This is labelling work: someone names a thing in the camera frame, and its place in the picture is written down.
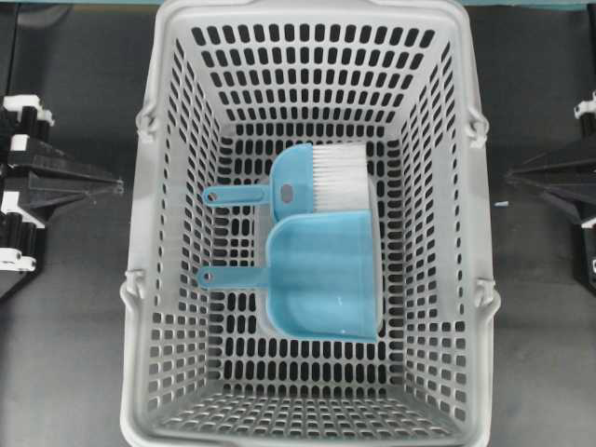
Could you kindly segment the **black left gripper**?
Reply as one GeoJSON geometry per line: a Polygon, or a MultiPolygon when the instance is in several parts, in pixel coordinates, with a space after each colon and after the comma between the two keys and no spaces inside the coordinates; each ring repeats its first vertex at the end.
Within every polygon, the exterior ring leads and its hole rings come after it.
{"type": "Polygon", "coordinates": [[[47,144],[52,113],[34,94],[1,98],[1,296],[12,297],[42,270],[47,223],[56,210],[122,195],[121,179],[47,144]],[[31,187],[33,174],[101,182],[31,187]]]}

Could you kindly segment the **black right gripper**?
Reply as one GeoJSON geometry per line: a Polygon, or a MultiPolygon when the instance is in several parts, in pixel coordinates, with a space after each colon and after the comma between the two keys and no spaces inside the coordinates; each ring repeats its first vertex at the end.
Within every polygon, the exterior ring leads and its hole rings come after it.
{"type": "Polygon", "coordinates": [[[511,184],[584,187],[587,193],[582,200],[551,191],[540,197],[581,227],[586,284],[595,292],[595,92],[575,107],[575,118],[581,125],[582,149],[539,154],[510,169],[506,179],[511,184]]]}

